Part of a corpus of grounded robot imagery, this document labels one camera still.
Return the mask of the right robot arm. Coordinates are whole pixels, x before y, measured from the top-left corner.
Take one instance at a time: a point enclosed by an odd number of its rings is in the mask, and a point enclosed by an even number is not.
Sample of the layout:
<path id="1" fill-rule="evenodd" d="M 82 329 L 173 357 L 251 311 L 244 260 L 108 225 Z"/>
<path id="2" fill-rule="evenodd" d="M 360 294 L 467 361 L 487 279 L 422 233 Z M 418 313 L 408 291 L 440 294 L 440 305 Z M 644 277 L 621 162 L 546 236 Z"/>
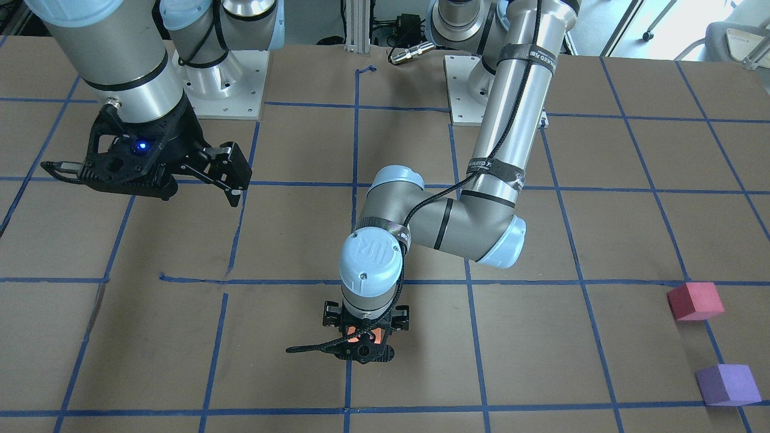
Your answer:
<path id="1" fill-rule="evenodd" d="M 65 183 L 168 200 L 195 176 L 239 205 L 252 170 L 239 146 L 206 142 L 148 8 L 137 1 L 28 1 L 101 102 L 83 162 L 41 163 Z"/>

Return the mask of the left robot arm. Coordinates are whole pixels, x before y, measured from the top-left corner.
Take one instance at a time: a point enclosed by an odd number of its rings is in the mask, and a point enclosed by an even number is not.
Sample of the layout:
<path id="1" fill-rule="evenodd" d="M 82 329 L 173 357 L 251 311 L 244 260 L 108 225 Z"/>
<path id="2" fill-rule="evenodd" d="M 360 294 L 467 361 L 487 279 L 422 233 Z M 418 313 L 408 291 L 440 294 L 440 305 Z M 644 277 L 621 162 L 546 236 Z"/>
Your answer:
<path id="1" fill-rule="evenodd" d="M 478 140 L 459 183 L 430 194 L 403 165 L 377 173 L 339 260 L 343 306 L 327 310 L 337 343 L 361 343 L 389 321 L 413 244 L 494 268 L 509 268 L 526 225 L 514 213 L 558 53 L 578 19 L 578 1 L 435 1 L 431 39 L 481 60 L 468 88 L 485 106 Z"/>

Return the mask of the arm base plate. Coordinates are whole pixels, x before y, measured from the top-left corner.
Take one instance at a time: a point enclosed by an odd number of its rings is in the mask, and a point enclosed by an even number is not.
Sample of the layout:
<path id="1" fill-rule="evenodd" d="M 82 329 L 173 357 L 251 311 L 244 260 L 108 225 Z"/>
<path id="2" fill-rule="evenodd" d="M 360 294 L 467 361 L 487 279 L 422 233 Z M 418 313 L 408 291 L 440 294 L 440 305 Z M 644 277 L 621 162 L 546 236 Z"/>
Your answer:
<path id="1" fill-rule="evenodd" d="M 171 65 L 182 80 L 190 104 L 200 120 L 258 120 L 269 51 L 230 51 L 222 63 L 208 69 Z"/>
<path id="2" fill-rule="evenodd" d="M 498 68 L 496 76 L 492 76 L 481 63 L 482 60 L 483 57 L 445 55 L 446 88 L 454 126 L 480 126 L 495 78 L 506 77 L 501 68 Z M 514 82 L 522 79 L 524 63 L 527 61 L 514 61 L 516 66 L 511 67 L 511 71 L 515 71 L 512 74 Z M 535 74 L 536 90 L 544 90 L 547 95 L 553 72 L 547 71 L 544 66 L 538 66 L 537 63 L 534 63 L 531 72 L 537 72 Z M 547 127 L 548 121 L 544 102 L 542 102 L 535 128 L 539 129 L 544 125 Z"/>

